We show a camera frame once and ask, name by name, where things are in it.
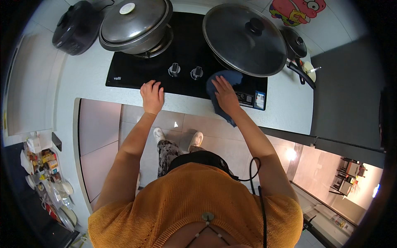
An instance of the person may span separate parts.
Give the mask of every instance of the person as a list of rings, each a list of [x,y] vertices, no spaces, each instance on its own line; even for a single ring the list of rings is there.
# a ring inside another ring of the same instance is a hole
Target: person
[[[135,196],[143,148],[164,103],[164,89],[151,80],[141,87],[145,113],[121,145],[88,219],[95,248],[285,248],[297,243],[302,210],[272,144],[241,109],[231,85],[223,77],[212,83],[220,107],[233,118],[257,158],[261,196],[238,181],[227,158],[200,147],[202,133],[193,137],[190,153],[182,154],[159,128],[154,130],[158,179]]]

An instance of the gas stove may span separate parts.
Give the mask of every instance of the gas stove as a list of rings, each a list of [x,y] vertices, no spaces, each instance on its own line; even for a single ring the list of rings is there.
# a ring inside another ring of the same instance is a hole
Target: gas stove
[[[147,58],[115,52],[110,64],[106,86],[139,89],[152,79],[161,82],[164,92],[210,99],[206,82],[216,72],[225,70],[202,33],[204,15],[174,12],[168,23],[173,35],[169,47]],[[267,78],[243,75],[241,84],[233,87],[240,99],[264,93],[266,105]],[[240,101],[244,106],[250,104]]]

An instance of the blue cloth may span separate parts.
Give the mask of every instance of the blue cloth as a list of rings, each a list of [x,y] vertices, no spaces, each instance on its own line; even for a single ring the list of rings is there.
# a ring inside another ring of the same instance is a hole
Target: blue cloth
[[[236,123],[234,123],[234,120],[230,117],[230,115],[225,113],[218,104],[218,100],[216,99],[215,96],[215,92],[217,92],[217,90],[214,84],[211,82],[212,79],[216,81],[215,76],[218,77],[223,76],[230,83],[230,85],[233,86],[233,85],[241,84],[241,79],[243,78],[243,75],[241,72],[238,71],[232,71],[232,70],[219,71],[214,75],[212,75],[207,80],[207,85],[206,85],[207,94],[211,98],[212,105],[214,106],[215,109],[215,113],[225,118],[225,120],[228,123],[230,123],[233,127],[236,127]]]

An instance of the stainless steel pot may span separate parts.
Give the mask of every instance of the stainless steel pot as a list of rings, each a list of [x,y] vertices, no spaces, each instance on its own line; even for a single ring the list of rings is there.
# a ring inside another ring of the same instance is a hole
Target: stainless steel pot
[[[169,0],[122,1],[104,18],[99,42],[109,51],[144,53],[163,38],[172,11]]]

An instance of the white countertop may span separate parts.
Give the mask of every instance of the white countertop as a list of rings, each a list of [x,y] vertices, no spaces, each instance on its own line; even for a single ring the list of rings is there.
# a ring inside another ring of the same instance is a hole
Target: white countertop
[[[190,9],[186,12],[203,11],[205,10],[199,8],[197,11]],[[139,90],[105,86],[112,57],[113,52],[103,49],[98,40],[82,55],[67,56],[56,93],[54,132],[62,141],[63,148],[62,152],[58,152],[59,160],[63,177],[74,189],[71,195],[75,204],[73,211],[81,231],[87,230],[87,219],[92,211],[85,191],[78,151],[79,99],[142,106]],[[310,56],[302,60],[310,61]],[[268,78],[267,94],[265,111],[243,107],[258,126],[310,134],[313,90],[309,85],[301,85],[299,76],[284,66],[281,72]],[[171,93],[165,93],[164,98],[163,110],[221,118],[214,113],[208,99]]]

